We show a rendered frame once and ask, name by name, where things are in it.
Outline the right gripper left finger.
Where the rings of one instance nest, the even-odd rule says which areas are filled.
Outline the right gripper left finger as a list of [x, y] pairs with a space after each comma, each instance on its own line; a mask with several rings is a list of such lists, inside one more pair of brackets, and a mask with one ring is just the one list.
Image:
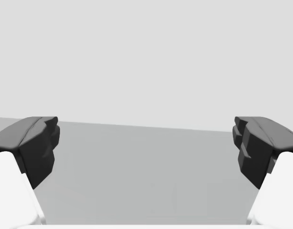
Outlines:
[[27, 117], [0, 131], [0, 225], [46, 224], [34, 189], [52, 172], [56, 116]]

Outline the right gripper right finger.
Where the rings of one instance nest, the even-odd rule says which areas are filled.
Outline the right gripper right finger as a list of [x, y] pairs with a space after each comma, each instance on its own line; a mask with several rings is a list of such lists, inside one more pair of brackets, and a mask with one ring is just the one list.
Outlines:
[[241, 173], [259, 190], [248, 225], [293, 225], [293, 131], [265, 117], [237, 116]]

